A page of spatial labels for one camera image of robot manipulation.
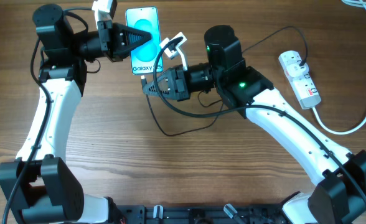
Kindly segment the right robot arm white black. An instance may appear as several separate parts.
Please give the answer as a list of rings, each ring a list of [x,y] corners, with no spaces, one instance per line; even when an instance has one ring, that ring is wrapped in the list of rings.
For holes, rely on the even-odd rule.
[[[211,27],[204,35],[207,63],[172,67],[151,82],[146,96],[166,104],[193,92],[216,89],[222,114],[240,113],[273,136],[301,165],[314,184],[281,204],[256,205],[244,217],[231,205],[224,212],[237,223],[351,223],[366,212],[366,151],[351,153],[296,112],[273,84],[245,63],[232,27]]]

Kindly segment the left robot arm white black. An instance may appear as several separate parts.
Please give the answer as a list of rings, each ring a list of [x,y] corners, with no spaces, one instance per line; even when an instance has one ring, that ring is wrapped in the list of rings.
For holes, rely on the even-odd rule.
[[[0,165],[6,197],[3,219],[18,223],[126,223],[110,197],[86,195],[65,162],[67,139],[87,81],[87,65],[102,57],[120,62],[151,40],[150,33],[113,22],[116,1],[95,1],[96,30],[74,32],[75,8],[46,4],[33,13],[40,56],[32,77],[40,96],[29,135],[12,162]]]

